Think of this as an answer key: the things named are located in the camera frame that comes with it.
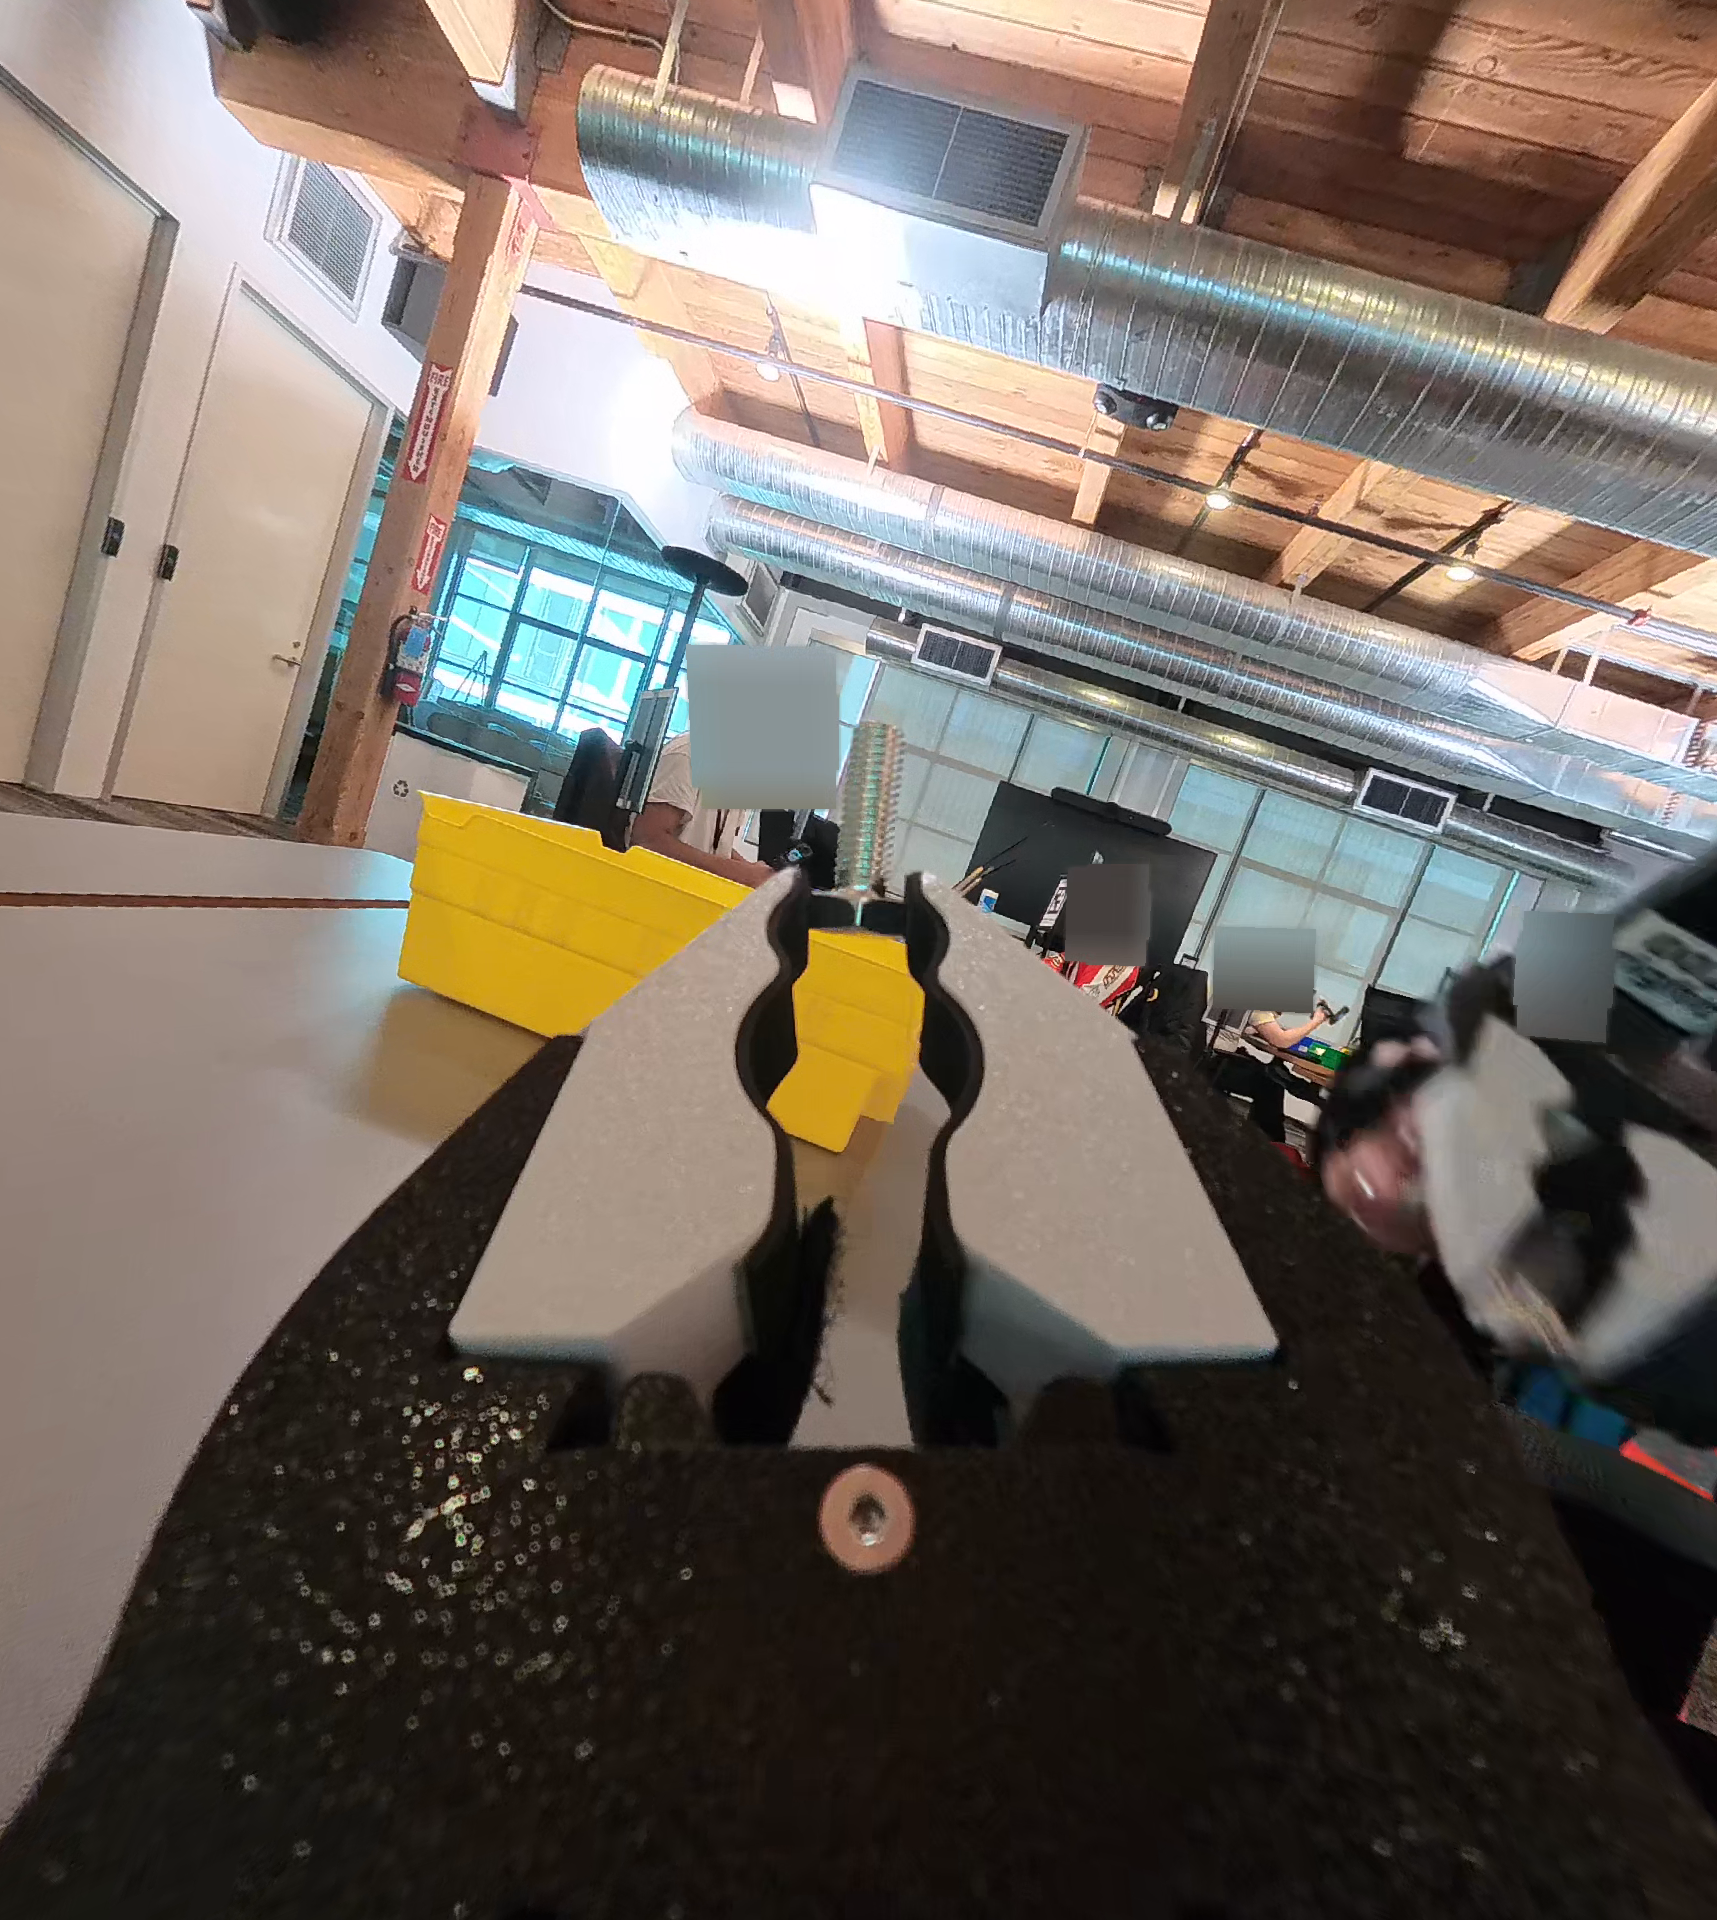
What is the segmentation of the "black office chair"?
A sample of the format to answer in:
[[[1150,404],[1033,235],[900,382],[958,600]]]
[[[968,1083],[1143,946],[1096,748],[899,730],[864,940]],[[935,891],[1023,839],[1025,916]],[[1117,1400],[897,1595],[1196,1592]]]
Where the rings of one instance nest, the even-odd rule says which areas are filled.
[[[632,750],[601,727],[578,734],[573,757],[559,783],[552,820],[595,832],[609,851],[622,853],[630,839],[630,810],[624,806]]]

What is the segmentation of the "black round-top floor lamp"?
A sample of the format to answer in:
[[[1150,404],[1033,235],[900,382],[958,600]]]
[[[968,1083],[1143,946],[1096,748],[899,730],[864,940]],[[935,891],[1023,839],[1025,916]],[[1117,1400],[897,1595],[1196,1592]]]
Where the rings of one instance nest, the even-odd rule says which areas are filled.
[[[688,587],[678,622],[678,636],[668,660],[665,684],[667,707],[659,732],[659,739],[662,741],[675,732],[672,722],[681,699],[678,685],[683,684],[685,656],[707,597],[723,597],[731,604],[741,602],[748,591],[748,581],[741,572],[707,549],[668,543],[661,549],[661,558]]]

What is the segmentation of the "yellow plastic bin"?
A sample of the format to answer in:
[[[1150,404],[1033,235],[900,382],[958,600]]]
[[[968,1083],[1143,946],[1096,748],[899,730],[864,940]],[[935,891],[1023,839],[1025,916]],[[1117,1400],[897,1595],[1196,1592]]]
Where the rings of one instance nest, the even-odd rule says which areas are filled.
[[[590,827],[423,793],[399,974],[543,1037],[573,1035],[746,897],[672,857],[612,851]],[[921,1014],[897,940],[817,927],[777,1120],[829,1152],[858,1120],[891,1124]]]

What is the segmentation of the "wooden post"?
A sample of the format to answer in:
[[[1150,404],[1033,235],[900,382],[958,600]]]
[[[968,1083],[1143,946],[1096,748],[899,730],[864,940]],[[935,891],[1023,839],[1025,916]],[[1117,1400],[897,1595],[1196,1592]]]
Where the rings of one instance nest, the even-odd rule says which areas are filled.
[[[389,331],[423,347],[420,368],[425,360],[456,368],[456,383],[431,482],[407,482],[396,466],[399,446],[394,451],[384,509],[298,811],[296,827],[307,842],[339,848],[365,842],[396,716],[396,703],[381,696],[390,622],[401,611],[435,611],[439,583],[426,595],[410,590],[425,518],[444,516],[450,539],[485,402],[543,223],[533,187],[475,175],[456,222],[452,259],[436,263],[404,256],[394,268],[384,306]]]

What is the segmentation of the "large silver spiral duct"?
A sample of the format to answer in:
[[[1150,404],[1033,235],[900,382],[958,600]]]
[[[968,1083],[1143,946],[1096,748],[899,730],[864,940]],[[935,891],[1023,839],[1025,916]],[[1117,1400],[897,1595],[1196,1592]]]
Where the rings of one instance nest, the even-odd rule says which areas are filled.
[[[829,125],[599,63],[634,251],[1717,561],[1717,366],[1071,193],[1084,127],[860,62]]]

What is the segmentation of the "white door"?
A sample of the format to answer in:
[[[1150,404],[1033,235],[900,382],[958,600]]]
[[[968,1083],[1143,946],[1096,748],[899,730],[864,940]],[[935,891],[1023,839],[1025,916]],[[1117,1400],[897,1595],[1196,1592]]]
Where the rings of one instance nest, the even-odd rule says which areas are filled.
[[[181,225],[115,156],[143,3],[0,3],[0,781],[81,711]]]
[[[233,270],[103,795],[274,818],[390,404]]]

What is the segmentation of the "white recycling bin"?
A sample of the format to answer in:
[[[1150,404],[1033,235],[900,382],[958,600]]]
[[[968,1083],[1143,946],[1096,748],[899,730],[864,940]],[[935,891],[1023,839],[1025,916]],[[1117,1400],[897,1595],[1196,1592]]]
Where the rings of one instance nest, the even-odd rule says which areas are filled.
[[[366,851],[410,862],[423,820],[423,795],[522,811],[533,773],[481,755],[439,734],[396,727],[366,822]]]

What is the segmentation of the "computer monitor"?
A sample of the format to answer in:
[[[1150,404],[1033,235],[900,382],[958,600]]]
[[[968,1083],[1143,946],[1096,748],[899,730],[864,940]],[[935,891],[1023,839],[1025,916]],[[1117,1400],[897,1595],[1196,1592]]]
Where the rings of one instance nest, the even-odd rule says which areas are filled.
[[[622,739],[621,781],[617,804],[637,813],[648,802],[651,783],[678,707],[678,684],[645,689],[632,711]]]

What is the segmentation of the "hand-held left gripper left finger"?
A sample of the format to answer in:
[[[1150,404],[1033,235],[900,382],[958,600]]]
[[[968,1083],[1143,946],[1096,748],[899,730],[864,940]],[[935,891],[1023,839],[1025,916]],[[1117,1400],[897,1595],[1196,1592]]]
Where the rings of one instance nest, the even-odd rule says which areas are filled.
[[[773,1113],[813,900],[767,879],[585,1030],[449,1326],[458,1354],[670,1377],[727,1444],[795,1437],[839,1244]]]

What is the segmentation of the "steel bolt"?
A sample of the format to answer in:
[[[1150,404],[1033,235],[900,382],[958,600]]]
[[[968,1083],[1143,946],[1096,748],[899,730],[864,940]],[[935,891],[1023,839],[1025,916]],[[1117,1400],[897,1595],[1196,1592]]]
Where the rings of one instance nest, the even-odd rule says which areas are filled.
[[[856,726],[839,793],[831,883],[814,886],[811,929],[905,932],[903,887],[893,882],[903,757],[903,732],[893,722]]]

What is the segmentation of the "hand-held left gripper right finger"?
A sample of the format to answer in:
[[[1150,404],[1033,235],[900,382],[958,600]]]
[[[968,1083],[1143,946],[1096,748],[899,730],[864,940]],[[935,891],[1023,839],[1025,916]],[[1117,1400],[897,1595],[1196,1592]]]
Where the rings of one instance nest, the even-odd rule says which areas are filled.
[[[1265,1363],[1277,1331],[1132,1035],[929,875],[905,946],[945,1118],[900,1296],[916,1444],[999,1444],[1060,1380]]]

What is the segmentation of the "person's right hand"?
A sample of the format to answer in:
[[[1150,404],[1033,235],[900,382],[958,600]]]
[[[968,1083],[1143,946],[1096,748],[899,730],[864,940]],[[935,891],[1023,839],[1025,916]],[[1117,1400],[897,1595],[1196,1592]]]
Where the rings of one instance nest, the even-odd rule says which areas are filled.
[[[1422,1035],[1378,1040],[1354,1056],[1325,1097],[1312,1154],[1327,1199],[1403,1257],[1437,1250],[1416,1093],[1441,1063],[1438,1046]]]

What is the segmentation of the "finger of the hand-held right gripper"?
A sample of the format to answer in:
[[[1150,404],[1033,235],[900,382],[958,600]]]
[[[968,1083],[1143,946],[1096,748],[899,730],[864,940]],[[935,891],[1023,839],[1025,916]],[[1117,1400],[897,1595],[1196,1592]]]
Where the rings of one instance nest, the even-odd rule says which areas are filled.
[[[1559,1305],[1580,1262],[1549,1224],[1539,1178],[1586,1145],[1565,1074],[1509,1022],[1483,1020],[1413,1116],[1433,1250],[1459,1302]]]
[[[1688,1145],[1633,1145],[1632,1235],[1573,1327],[1586,1380],[1617,1380],[1717,1292],[1717,1166]]]

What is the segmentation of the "white wall vent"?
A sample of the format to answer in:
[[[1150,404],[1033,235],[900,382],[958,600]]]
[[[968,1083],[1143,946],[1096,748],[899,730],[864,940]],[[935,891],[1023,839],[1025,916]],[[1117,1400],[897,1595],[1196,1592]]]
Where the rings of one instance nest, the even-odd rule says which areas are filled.
[[[269,244],[356,322],[381,241],[373,198],[337,167],[285,156],[270,198]]]

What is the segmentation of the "large black screen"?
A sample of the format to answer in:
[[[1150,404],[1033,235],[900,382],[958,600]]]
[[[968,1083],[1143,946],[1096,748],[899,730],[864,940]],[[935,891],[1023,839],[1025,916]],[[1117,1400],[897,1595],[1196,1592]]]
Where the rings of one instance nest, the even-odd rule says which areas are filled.
[[[1134,963],[1163,967],[1185,952],[1215,851],[1174,833],[1169,822],[1067,785],[1037,791],[999,781],[966,857],[966,900],[1025,927],[1045,927],[1062,907],[1062,882],[1080,871],[1138,870],[1146,936]]]

